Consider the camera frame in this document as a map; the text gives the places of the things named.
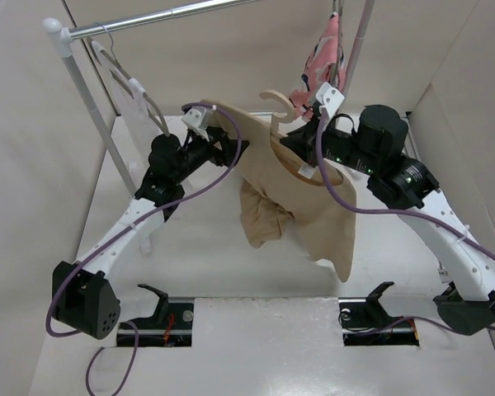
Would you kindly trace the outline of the clothes rack frame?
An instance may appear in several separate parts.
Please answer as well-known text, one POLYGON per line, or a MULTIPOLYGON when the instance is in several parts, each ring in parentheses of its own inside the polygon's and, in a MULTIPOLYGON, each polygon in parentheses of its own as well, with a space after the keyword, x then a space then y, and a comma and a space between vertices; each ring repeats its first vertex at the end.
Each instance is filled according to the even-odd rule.
MULTIPOLYGON (((42 22, 42 26, 46 35, 52 43, 52 46, 57 55, 62 59, 65 68, 68 70, 68 74, 76 87, 79 96, 82 99, 82 103, 87 109, 93 124, 95 125, 98 134, 101 136, 106 149, 112 161, 118 170, 120 177, 122 178, 127 190, 132 193, 137 190, 135 183, 131 180, 130 173, 125 169, 123 159, 116 148, 115 142, 111 137, 111 132, 105 121, 102 118, 101 112, 92 96, 90 89, 88 88, 83 74, 78 67, 78 64, 73 56, 73 49, 71 44, 75 40, 85 39, 87 37, 100 35, 107 33, 110 35, 112 31, 120 31, 124 29, 133 28, 136 26, 144 26, 160 21, 167 21, 176 18, 188 17, 191 15, 212 12, 215 10, 235 7, 246 3, 257 1, 203 1, 190 3, 178 7, 171 7, 163 11, 150 12, 141 14, 138 16, 131 16, 114 21, 105 21, 101 24, 91 24, 89 26, 75 27, 70 30, 56 18, 45 18, 42 22)), ((357 60, 359 58, 364 37, 370 23, 371 14, 375 6, 375 1, 365 1, 363 10, 361 13, 360 24, 353 42, 351 49, 351 55, 348 59, 346 67, 346 85, 342 91, 343 96, 347 96, 347 92, 351 86, 351 80, 356 69, 357 60)))

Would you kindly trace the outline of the aluminium rail right side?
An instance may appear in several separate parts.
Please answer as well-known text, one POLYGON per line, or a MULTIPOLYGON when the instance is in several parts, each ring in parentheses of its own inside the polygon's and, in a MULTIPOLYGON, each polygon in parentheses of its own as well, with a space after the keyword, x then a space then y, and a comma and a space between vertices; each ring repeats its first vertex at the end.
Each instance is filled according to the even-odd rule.
MULTIPOLYGON (((412 114, 411 111, 406 111, 405 116, 403 117, 403 119, 408 124, 408 136, 406 138, 404 145, 405 152, 408 156, 415 158, 418 161, 421 161, 421 156, 417 149, 416 140, 414 139, 413 132, 410 126, 411 114, 412 114)), ((450 273, 444 268, 441 262, 438 262, 438 274, 442 284, 449 284, 450 282, 452 282, 452 277, 450 276, 450 273)))

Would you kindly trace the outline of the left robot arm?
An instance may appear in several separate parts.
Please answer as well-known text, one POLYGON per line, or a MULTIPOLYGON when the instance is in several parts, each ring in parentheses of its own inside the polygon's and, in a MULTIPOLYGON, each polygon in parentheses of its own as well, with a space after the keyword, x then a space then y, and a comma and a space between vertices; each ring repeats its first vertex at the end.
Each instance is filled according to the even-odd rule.
POLYGON ((228 137, 218 128, 201 138, 189 132, 184 143, 174 135, 161 134, 151 143, 148 170, 141 187, 105 236, 74 263, 60 262, 52 274, 52 301, 46 314, 46 331, 56 320, 102 340, 119 324, 129 320, 158 327, 167 319, 168 296, 139 284, 135 289, 118 282, 123 269, 136 258, 142 243, 172 216, 178 205, 191 199, 182 183, 206 163, 231 171, 247 140, 228 137))

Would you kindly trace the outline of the beige t shirt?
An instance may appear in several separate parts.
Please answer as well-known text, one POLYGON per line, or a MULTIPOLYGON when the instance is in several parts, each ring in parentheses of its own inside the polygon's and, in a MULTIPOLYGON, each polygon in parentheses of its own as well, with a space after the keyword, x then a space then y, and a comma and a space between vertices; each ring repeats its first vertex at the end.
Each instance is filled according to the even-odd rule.
POLYGON ((217 106, 211 125, 231 138, 248 142, 236 168, 243 179, 240 220, 253 248, 282 238, 293 221, 310 258, 332 263, 340 281, 351 274, 356 238, 356 215, 329 194, 320 172, 311 178, 299 174, 304 165, 293 151, 279 143, 268 122, 227 103, 217 106))

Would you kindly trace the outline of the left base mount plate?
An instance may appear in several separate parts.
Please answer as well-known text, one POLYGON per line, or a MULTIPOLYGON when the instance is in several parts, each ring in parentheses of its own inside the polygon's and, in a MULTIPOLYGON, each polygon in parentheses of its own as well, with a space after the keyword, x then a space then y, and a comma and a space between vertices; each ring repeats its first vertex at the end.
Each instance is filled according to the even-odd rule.
POLYGON ((134 318, 139 347, 190 347, 194 320, 194 299, 170 299, 163 318, 134 318))

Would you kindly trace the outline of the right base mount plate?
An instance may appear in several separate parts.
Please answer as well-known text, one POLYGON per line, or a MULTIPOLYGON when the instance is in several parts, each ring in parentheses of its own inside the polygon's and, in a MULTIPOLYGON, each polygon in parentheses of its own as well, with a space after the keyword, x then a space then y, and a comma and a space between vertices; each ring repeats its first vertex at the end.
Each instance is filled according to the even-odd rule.
POLYGON ((340 299, 338 323, 345 347, 419 347, 415 323, 389 315, 379 302, 340 299))

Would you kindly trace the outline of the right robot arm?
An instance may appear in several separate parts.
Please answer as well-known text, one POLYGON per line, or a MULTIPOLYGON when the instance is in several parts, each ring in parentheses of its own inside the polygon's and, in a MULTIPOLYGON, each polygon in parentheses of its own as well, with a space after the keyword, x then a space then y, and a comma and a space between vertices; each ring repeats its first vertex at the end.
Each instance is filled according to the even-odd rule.
POLYGON ((431 250, 450 276, 447 289, 433 300, 440 319, 454 332, 473 335, 495 324, 495 254, 481 246, 450 207, 437 179, 419 160, 403 153, 408 124, 385 105, 367 106, 351 132, 336 127, 320 106, 305 125, 281 143, 323 178, 324 160, 368 177, 367 188, 384 204, 362 209, 328 191, 345 209, 361 215, 396 215, 431 250))

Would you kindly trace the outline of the white garment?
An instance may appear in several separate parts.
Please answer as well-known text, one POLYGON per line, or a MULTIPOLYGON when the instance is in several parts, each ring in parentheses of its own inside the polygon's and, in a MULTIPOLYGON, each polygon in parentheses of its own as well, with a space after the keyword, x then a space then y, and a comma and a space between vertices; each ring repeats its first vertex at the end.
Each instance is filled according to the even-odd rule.
POLYGON ((136 186, 140 186, 148 167, 151 143, 158 135, 162 134, 162 132, 148 118, 147 111, 138 109, 133 98, 114 80, 111 71, 116 73, 117 70, 101 53, 102 50, 106 49, 100 43, 92 39, 88 39, 87 43, 95 60, 101 67, 105 82, 110 89, 112 100, 125 122, 130 133, 130 138, 137 150, 136 154, 125 160, 125 165, 130 172, 132 181, 136 186))

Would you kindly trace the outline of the base mount plate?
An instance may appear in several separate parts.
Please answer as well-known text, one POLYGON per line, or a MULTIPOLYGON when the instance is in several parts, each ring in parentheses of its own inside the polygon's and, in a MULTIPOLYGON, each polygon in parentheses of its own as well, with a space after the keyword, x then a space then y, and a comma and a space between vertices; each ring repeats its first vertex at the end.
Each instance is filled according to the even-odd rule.
POLYGON ((134 318, 139 347, 190 347, 194 320, 194 299, 170 299, 163 318, 134 318))
POLYGON ((345 347, 419 347, 415 323, 389 315, 379 302, 340 299, 338 323, 345 347))

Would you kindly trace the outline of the pink patterned garment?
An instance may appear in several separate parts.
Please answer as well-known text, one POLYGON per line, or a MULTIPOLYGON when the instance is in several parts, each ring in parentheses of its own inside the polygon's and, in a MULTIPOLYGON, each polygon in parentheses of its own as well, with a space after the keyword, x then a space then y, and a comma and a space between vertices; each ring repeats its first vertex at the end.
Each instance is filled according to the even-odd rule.
POLYGON ((305 61, 304 69, 291 90, 288 99, 295 108, 295 118, 310 120, 313 114, 310 99, 318 88, 328 82, 329 41, 327 25, 323 29, 318 42, 305 61))

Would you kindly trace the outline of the grey hanger right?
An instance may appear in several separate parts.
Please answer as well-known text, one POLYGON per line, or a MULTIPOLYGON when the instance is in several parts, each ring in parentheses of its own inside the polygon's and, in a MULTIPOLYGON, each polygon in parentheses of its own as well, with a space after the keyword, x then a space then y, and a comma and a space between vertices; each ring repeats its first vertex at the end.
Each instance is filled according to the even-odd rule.
POLYGON ((341 89, 345 80, 345 52, 343 49, 342 14, 344 1, 332 1, 332 12, 328 19, 327 29, 329 41, 328 82, 341 89))

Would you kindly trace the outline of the grey hanger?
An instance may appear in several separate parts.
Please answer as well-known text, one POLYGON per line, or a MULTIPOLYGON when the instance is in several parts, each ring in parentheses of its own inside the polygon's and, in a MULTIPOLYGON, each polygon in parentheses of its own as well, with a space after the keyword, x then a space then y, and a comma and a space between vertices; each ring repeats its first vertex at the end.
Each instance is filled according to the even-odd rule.
POLYGON ((342 14, 344 1, 332 1, 332 12, 328 19, 327 29, 329 41, 328 82, 341 89, 345 80, 345 52, 343 49, 342 14))
POLYGON ((111 71, 114 80, 125 90, 136 102, 137 108, 140 110, 146 110, 148 118, 158 127, 158 129, 166 136, 170 135, 167 122, 161 110, 156 102, 149 96, 149 94, 141 86, 140 82, 135 78, 132 78, 127 71, 121 66, 119 60, 114 52, 115 41, 108 28, 98 21, 94 22, 95 26, 99 26, 110 37, 111 46, 108 54, 104 49, 101 53, 109 60, 111 65, 117 70, 117 72, 111 71))

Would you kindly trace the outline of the grey hanger left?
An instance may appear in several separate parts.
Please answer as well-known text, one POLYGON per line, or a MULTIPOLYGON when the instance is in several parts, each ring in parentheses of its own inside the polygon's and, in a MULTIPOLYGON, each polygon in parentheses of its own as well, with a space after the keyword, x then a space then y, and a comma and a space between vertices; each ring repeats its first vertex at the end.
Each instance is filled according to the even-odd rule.
POLYGON ((117 72, 111 71, 114 80, 125 90, 136 102, 137 108, 140 110, 146 110, 148 118, 158 127, 158 129, 166 136, 170 135, 167 122, 161 110, 156 102, 149 96, 149 94, 141 86, 140 82, 135 78, 132 78, 127 71, 121 66, 119 60, 114 52, 115 41, 108 28, 98 21, 94 22, 95 26, 99 26, 110 37, 111 46, 108 54, 104 49, 101 53, 109 60, 111 65, 117 70, 117 72))

